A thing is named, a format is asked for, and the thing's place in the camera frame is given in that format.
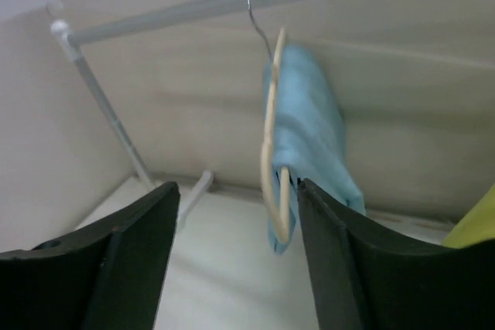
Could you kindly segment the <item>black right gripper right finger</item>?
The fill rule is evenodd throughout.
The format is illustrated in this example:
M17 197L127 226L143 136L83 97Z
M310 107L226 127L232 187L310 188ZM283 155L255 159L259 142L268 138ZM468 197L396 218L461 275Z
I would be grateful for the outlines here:
M492 329L494 242L460 249L391 230L310 180L300 226L321 329Z

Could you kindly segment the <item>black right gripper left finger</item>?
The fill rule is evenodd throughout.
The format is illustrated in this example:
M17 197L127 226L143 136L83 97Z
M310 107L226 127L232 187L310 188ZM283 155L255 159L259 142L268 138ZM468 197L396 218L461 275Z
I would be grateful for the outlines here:
M166 182L32 250L1 254L3 329L152 329L180 193Z

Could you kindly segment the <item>white plastic hanger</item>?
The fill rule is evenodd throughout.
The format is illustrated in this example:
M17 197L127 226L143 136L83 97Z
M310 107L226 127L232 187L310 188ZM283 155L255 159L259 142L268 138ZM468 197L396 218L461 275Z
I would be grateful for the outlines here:
M266 100L264 135L260 153L260 171L261 171L261 191L263 200L268 211L275 235L280 243L287 243L290 233L290 173L287 167L282 167L280 171L280 195L278 201L275 198L275 192L272 179L272 159L274 149L275 133L275 115L277 88L282 64L282 54L286 41L286 30L281 28L275 47L275 52L271 51L268 38L263 30L257 24L252 12L252 0L247 0L247 9L251 24L258 35L265 42L268 56L271 61L271 79L268 85L268 96Z

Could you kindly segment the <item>light blue trousers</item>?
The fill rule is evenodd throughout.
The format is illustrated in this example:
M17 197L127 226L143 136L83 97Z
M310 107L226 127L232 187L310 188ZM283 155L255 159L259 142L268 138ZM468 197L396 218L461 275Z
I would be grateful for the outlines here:
M280 171L290 173L290 233L299 224L298 184L310 179L336 201L365 212L364 197L345 164L345 125L323 68L311 51L289 43L282 54L277 88L272 179L280 195ZM287 249L268 216L268 244Z

